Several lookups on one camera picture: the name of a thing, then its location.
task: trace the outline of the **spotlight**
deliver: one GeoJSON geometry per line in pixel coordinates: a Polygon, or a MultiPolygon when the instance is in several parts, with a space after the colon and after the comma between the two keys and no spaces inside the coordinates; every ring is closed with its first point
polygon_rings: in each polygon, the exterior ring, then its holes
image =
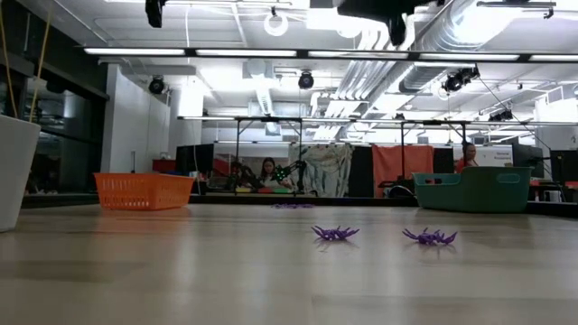
{"type": "Polygon", "coordinates": [[[148,85],[148,90],[155,95],[161,95],[165,89],[163,76],[154,76],[151,84],[148,85]]]}
{"type": "Polygon", "coordinates": [[[299,88],[301,89],[311,89],[315,80],[310,71],[303,71],[301,77],[299,78],[299,88]]]}
{"type": "Polygon", "coordinates": [[[510,109],[505,109],[493,116],[490,116],[488,121],[489,122],[502,122],[502,121],[509,121],[514,118],[514,114],[510,109]]]}
{"type": "Polygon", "coordinates": [[[146,0],[144,10],[148,17],[148,24],[153,28],[163,27],[163,7],[167,0],[146,0]]]}
{"type": "Polygon", "coordinates": [[[448,93],[456,92],[479,76],[480,71],[478,67],[460,69],[458,72],[448,75],[448,79],[443,83],[442,89],[448,93]]]}
{"type": "MultiPolygon", "coordinates": [[[[427,5],[432,0],[345,0],[337,7],[340,15],[366,18],[387,25],[389,39],[395,46],[406,40],[406,23],[402,14],[413,14],[419,5],[427,5]]],[[[437,0],[437,5],[444,5],[445,0],[437,0]]]]}

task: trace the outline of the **cable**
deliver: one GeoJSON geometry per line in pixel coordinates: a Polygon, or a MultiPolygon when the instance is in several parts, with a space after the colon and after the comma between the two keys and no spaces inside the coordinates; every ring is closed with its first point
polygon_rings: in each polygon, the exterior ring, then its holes
{"type": "MultiPolygon", "coordinates": [[[[37,80],[41,78],[42,76],[42,65],[44,64],[44,54],[46,53],[46,43],[48,42],[48,32],[51,29],[51,20],[52,20],[52,11],[54,9],[54,5],[51,2],[51,6],[48,9],[48,18],[46,19],[46,30],[44,31],[44,40],[42,41],[42,51],[40,53],[40,60],[38,61],[38,76],[36,77],[37,80]]],[[[33,122],[33,116],[34,116],[34,109],[36,107],[36,98],[38,97],[38,88],[40,87],[39,83],[36,82],[36,84],[34,85],[34,96],[33,96],[33,102],[32,105],[30,107],[30,123],[33,122]]]]}
{"type": "MultiPolygon", "coordinates": [[[[484,85],[484,87],[486,87],[486,89],[490,92],[490,94],[498,101],[498,103],[499,103],[500,105],[502,105],[505,109],[510,110],[510,109],[506,106],[506,104],[504,104],[504,102],[502,102],[502,101],[498,98],[498,96],[496,96],[496,94],[491,90],[491,88],[488,87],[488,85],[484,82],[484,80],[483,80],[481,77],[478,77],[478,79],[481,81],[481,83],[484,85]]],[[[548,151],[552,152],[552,148],[550,148],[550,146],[549,146],[548,144],[546,144],[544,141],[542,141],[542,140],[536,135],[536,133],[534,132],[534,130],[530,130],[530,128],[527,127],[527,125],[522,124],[522,122],[514,115],[514,113],[512,113],[512,116],[513,116],[531,135],[533,135],[534,138],[535,138],[540,144],[543,144],[543,145],[548,149],[548,151]]],[[[546,172],[546,173],[548,174],[548,176],[550,176],[550,178],[552,179],[553,183],[556,185],[556,187],[558,188],[558,190],[560,190],[560,194],[561,194],[561,196],[562,196],[563,202],[566,202],[566,197],[565,197],[565,195],[564,195],[564,191],[563,191],[562,186],[561,186],[557,181],[554,180],[554,175],[552,174],[551,171],[549,171],[549,170],[545,167],[544,162],[542,162],[542,166],[544,167],[544,172],[546,172]]]]}
{"type": "Polygon", "coordinates": [[[12,110],[14,117],[18,118],[18,110],[16,109],[16,100],[14,99],[14,90],[12,88],[12,78],[10,77],[10,63],[8,62],[8,46],[6,45],[6,34],[4,29],[4,13],[0,7],[0,33],[2,34],[2,48],[4,50],[4,58],[6,60],[6,76],[8,78],[8,91],[10,92],[10,101],[12,102],[12,110]]]}
{"type": "MultiPolygon", "coordinates": [[[[502,105],[506,110],[510,110],[506,104],[504,104],[504,102],[502,102],[498,96],[496,96],[496,94],[494,94],[494,92],[488,87],[488,85],[486,85],[486,83],[484,82],[484,80],[482,80],[481,77],[478,77],[478,79],[481,81],[481,83],[484,85],[484,87],[486,87],[486,89],[490,92],[490,94],[498,101],[498,103],[500,105],[502,105]]],[[[532,134],[535,139],[540,143],[543,144],[548,150],[552,150],[552,148],[550,148],[550,146],[548,144],[546,144],[544,141],[542,141],[539,137],[536,136],[536,133],[534,132],[534,130],[530,130],[529,127],[527,127],[527,125],[523,124],[522,121],[520,121],[515,115],[514,113],[512,113],[512,116],[530,133],[532,134]]]]}
{"type": "MultiPolygon", "coordinates": [[[[191,47],[191,38],[189,37],[189,10],[191,10],[191,8],[192,5],[184,12],[184,35],[187,39],[187,48],[191,47]]],[[[191,64],[191,58],[187,58],[187,64],[191,64]]]]}

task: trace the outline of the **ceiling light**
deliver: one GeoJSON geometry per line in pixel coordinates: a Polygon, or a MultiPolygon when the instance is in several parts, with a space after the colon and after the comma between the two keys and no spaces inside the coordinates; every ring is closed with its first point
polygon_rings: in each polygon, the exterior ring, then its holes
{"type": "MultiPolygon", "coordinates": [[[[104,0],[108,3],[118,3],[118,4],[144,4],[146,0],[104,0]]],[[[169,0],[166,5],[202,5],[202,6],[263,6],[270,7],[271,5],[279,6],[292,6],[291,2],[272,2],[272,1],[239,1],[239,0],[216,0],[216,1],[202,1],[202,0],[169,0]]]]}
{"type": "Polygon", "coordinates": [[[386,119],[360,119],[358,123],[378,123],[378,124],[401,124],[401,120],[386,120],[386,119]]]}
{"type": "Polygon", "coordinates": [[[110,56],[184,56],[183,49],[138,49],[138,48],[86,48],[84,52],[91,55],[110,56]]]}
{"type": "Polygon", "coordinates": [[[453,60],[453,61],[515,61],[520,56],[517,54],[483,54],[483,53],[422,53],[420,60],[453,60]]]}
{"type": "Polygon", "coordinates": [[[394,51],[309,51],[310,58],[405,60],[407,53],[394,51]]]}
{"type": "Polygon", "coordinates": [[[255,144],[292,144],[290,141],[255,141],[255,144]]]}
{"type": "Polygon", "coordinates": [[[283,36],[285,33],[287,33],[287,30],[289,29],[289,21],[287,19],[287,16],[284,14],[270,13],[263,21],[263,28],[265,29],[265,32],[267,32],[271,36],[275,37],[283,36]],[[273,27],[271,25],[271,20],[276,17],[281,19],[281,23],[278,26],[273,27]]]}
{"type": "Polygon", "coordinates": [[[235,117],[229,116],[179,116],[180,119],[185,120],[201,120],[201,121],[234,121],[235,117]]]}
{"type": "Polygon", "coordinates": [[[564,61],[564,62],[574,62],[578,61],[578,55],[532,55],[530,61],[564,61]]]}
{"type": "Polygon", "coordinates": [[[323,122],[323,123],[355,123],[355,118],[304,118],[304,122],[323,122]]]}
{"type": "Polygon", "coordinates": [[[197,56],[201,57],[283,57],[294,58],[297,51],[286,50],[197,50],[197,56]]]}
{"type": "Polygon", "coordinates": [[[415,62],[416,67],[425,68],[475,68],[475,63],[455,63],[455,62],[415,62]]]}

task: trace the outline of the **fluorescent light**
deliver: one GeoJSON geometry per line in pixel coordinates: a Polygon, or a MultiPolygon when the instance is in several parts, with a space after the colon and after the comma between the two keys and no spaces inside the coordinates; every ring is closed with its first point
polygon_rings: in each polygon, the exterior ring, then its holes
{"type": "MultiPolygon", "coordinates": [[[[118,4],[144,4],[145,0],[105,0],[108,3],[118,3],[118,4]]],[[[280,6],[291,6],[291,2],[272,2],[272,1],[239,1],[239,0],[219,0],[219,1],[201,1],[201,0],[169,0],[166,2],[167,5],[203,5],[203,6],[223,6],[236,4],[238,6],[266,6],[271,5],[280,6]]]]}
{"type": "Polygon", "coordinates": [[[160,55],[160,56],[183,56],[183,49],[137,49],[137,48],[86,48],[84,52],[91,55],[160,55]]]}
{"type": "MultiPolygon", "coordinates": [[[[252,141],[239,141],[239,144],[252,144],[252,141]]],[[[237,144],[235,140],[218,140],[215,141],[215,144],[237,144]]]]}
{"type": "Polygon", "coordinates": [[[475,68],[475,63],[455,63],[455,62],[415,62],[416,67],[426,68],[475,68]]]}
{"type": "Polygon", "coordinates": [[[235,117],[229,116],[179,116],[186,120],[201,120],[201,121],[234,121],[235,117]]]}
{"type": "Polygon", "coordinates": [[[378,123],[378,124],[401,124],[402,120],[372,120],[372,119],[360,119],[358,123],[378,123]]]}
{"type": "Polygon", "coordinates": [[[355,118],[304,118],[304,122],[324,122],[324,123],[349,123],[355,122],[355,118]]]}
{"type": "Polygon", "coordinates": [[[578,61],[578,55],[532,55],[531,61],[578,61]]]}
{"type": "Polygon", "coordinates": [[[290,141],[256,141],[256,144],[292,144],[290,141]]]}
{"type": "Polygon", "coordinates": [[[309,51],[310,58],[347,58],[347,59],[376,59],[376,60],[404,60],[407,53],[394,51],[309,51]]]}
{"type": "Polygon", "coordinates": [[[284,57],[294,58],[297,51],[288,50],[197,50],[198,56],[232,56],[232,57],[284,57]]]}
{"type": "Polygon", "coordinates": [[[485,54],[485,53],[422,53],[420,60],[517,60],[517,54],[485,54]]]}

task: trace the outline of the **white pot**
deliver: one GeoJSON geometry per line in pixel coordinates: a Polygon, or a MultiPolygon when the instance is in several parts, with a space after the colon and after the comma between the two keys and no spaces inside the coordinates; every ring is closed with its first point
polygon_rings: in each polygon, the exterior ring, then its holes
{"type": "Polygon", "coordinates": [[[0,232],[16,227],[40,126],[0,116],[0,232]]]}

